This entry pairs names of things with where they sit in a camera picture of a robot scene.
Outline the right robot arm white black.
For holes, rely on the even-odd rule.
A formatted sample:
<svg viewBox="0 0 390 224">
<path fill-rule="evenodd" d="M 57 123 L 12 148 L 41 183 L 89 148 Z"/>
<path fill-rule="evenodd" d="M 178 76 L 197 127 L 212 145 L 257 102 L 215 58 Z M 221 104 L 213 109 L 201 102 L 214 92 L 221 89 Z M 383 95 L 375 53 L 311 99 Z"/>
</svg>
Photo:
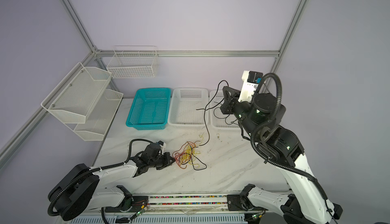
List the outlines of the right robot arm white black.
<svg viewBox="0 0 390 224">
<path fill-rule="evenodd" d="M 238 195 L 229 195 L 229 210 L 252 211 L 250 224 L 258 224 L 266 211 L 283 217 L 288 224 L 338 222 L 343 209 L 332 203 L 313 176 L 307 156 L 294 132 L 281 126 L 286 108 L 282 83 L 274 73 L 244 71 L 241 90 L 224 87 L 222 114 L 235 116 L 242 138 L 266 164 L 276 167 L 291 189 L 276 194 L 248 184 Z"/>
</svg>

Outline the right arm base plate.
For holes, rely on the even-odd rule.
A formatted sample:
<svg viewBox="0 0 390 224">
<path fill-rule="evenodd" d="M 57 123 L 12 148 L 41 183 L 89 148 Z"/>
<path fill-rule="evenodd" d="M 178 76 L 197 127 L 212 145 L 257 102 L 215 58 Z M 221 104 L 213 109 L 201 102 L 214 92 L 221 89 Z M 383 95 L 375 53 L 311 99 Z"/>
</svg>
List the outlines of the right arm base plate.
<svg viewBox="0 0 390 224">
<path fill-rule="evenodd" d="M 267 211 L 263 207 L 254 206 L 248 196 L 227 195 L 226 197 L 229 211 Z"/>
</svg>

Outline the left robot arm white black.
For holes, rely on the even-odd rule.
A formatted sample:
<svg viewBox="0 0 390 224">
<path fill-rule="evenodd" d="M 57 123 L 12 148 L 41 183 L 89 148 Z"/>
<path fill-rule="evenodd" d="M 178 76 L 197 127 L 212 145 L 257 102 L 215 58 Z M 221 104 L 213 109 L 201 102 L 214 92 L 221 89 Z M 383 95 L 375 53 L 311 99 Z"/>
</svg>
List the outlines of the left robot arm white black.
<svg viewBox="0 0 390 224">
<path fill-rule="evenodd" d="M 120 212 L 133 211 L 132 222 L 147 209 L 148 198 L 137 197 L 124 186 L 123 181 L 146 173 L 150 168 L 162 170 L 175 159 L 164 151 L 165 143 L 146 139 L 129 142 L 127 158 L 120 163 L 87 167 L 76 165 L 49 193 L 47 213 L 70 221 L 86 210 L 114 208 Z"/>
</svg>

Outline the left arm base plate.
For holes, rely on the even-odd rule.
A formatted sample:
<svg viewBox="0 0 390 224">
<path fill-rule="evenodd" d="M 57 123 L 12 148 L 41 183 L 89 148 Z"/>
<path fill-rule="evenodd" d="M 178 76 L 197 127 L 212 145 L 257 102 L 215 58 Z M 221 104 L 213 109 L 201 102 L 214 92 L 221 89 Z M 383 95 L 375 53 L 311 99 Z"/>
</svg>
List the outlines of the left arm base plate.
<svg viewBox="0 0 390 224">
<path fill-rule="evenodd" d="M 135 213 L 141 210 L 143 205 L 147 206 L 149 201 L 148 196 L 132 196 L 125 197 L 124 200 L 117 207 L 106 207 L 106 213 L 116 213 L 116 212 L 131 212 Z"/>
</svg>

